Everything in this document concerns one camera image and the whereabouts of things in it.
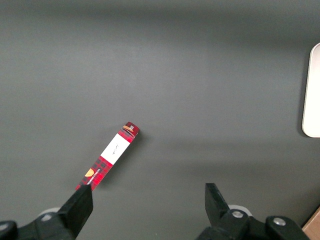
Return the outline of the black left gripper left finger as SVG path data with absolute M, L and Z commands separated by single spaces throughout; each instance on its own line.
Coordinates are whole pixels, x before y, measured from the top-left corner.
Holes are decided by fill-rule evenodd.
M 82 185 L 57 210 L 48 209 L 19 227 L 13 220 L 0 222 L 2 240 L 74 240 L 93 211 L 92 188 Z

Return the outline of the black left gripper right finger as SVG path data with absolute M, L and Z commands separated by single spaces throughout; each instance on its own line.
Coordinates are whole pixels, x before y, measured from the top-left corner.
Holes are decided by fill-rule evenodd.
M 205 211 L 210 226 L 198 240 L 308 240 L 292 219 L 272 215 L 258 221 L 240 207 L 231 208 L 214 183 L 205 184 Z

